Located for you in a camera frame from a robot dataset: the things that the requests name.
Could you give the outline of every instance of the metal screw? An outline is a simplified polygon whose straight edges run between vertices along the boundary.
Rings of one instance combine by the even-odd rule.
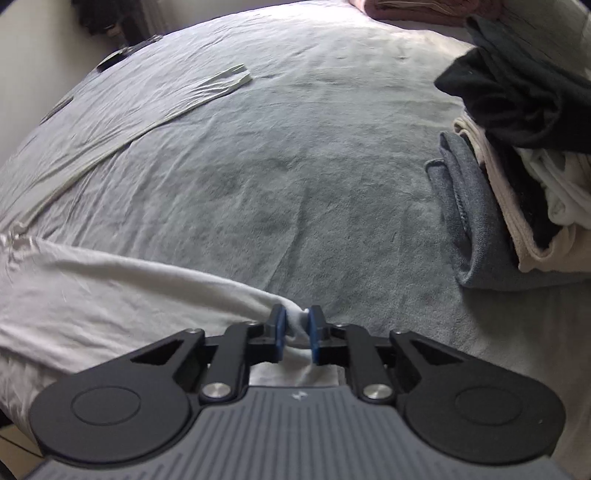
[[[221,382],[207,384],[201,389],[203,395],[209,398],[227,397],[231,391],[230,385]]]
[[[363,394],[372,400],[383,400],[392,395],[392,389],[383,383],[373,383],[363,389]]]

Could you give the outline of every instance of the white towel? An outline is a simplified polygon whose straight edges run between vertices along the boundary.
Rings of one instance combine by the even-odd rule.
[[[30,433],[33,399],[63,374],[186,328],[212,336],[236,322],[265,321],[276,303],[294,333],[287,344],[307,346],[306,313],[283,297],[185,268],[0,235],[0,404]],[[251,384],[337,385],[337,369],[286,347],[282,363],[253,367]]]

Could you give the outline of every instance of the logo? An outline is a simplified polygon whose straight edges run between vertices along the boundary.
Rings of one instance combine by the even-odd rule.
[[[306,392],[302,392],[302,390],[300,390],[298,393],[291,394],[291,398],[293,398],[294,400],[297,400],[297,401],[302,401],[307,396],[308,396],[308,394]]]

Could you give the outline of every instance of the dark clothing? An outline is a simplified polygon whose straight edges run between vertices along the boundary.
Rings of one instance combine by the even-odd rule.
[[[527,173],[521,158],[512,146],[488,132],[486,137],[495,149],[499,165],[503,168],[511,189],[517,195],[519,208],[531,227],[535,244],[545,250],[562,227],[550,222],[548,218],[548,203],[544,190]]]
[[[534,59],[497,22],[469,17],[466,28],[477,48],[435,86],[510,145],[591,153],[591,82]]]

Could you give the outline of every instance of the beige towel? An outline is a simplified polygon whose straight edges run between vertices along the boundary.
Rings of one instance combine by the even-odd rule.
[[[454,130],[465,133],[479,164],[484,164],[491,188],[519,257],[519,270],[589,272],[591,271],[591,231],[580,225],[565,226],[552,239],[546,250],[535,244],[531,228],[525,220],[515,192],[509,185],[484,130],[464,112],[454,120]]]

